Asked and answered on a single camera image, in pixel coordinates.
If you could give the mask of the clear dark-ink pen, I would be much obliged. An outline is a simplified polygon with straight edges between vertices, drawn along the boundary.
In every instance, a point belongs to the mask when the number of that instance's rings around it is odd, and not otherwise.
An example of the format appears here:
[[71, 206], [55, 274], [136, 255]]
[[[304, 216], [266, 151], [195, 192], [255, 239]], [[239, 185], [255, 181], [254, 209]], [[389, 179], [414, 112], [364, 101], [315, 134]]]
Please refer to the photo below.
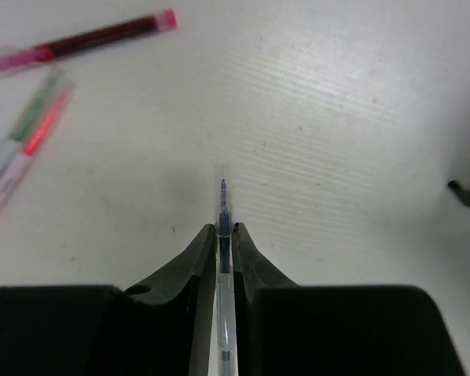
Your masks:
[[236, 322], [231, 240], [233, 233], [230, 167], [215, 167], [216, 320], [218, 374], [236, 374]]

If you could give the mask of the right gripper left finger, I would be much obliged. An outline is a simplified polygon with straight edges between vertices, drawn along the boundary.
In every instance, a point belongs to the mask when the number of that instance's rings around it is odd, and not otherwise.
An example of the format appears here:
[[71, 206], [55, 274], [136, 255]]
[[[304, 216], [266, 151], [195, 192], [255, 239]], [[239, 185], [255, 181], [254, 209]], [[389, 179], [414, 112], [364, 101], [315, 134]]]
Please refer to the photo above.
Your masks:
[[0, 375], [206, 375], [215, 229], [147, 278], [0, 287]]

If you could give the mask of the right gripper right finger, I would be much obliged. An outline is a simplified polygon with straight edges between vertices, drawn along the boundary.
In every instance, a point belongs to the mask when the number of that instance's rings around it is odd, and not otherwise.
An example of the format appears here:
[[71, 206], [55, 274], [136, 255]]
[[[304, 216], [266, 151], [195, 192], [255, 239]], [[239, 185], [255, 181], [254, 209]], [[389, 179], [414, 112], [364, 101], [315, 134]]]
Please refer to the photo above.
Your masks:
[[242, 375], [462, 375], [434, 300], [410, 285], [303, 287], [232, 237]]

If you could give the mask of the maroon pen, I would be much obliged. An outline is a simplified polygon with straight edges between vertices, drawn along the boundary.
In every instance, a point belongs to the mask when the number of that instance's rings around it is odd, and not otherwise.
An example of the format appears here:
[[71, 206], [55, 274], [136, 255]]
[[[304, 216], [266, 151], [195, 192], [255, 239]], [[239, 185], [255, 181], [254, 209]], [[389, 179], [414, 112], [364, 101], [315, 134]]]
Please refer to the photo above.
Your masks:
[[123, 23], [108, 25], [24, 48], [0, 48], [0, 78], [33, 66], [51, 63], [69, 56], [98, 49], [126, 39], [160, 34], [177, 28], [175, 12], [165, 9]]

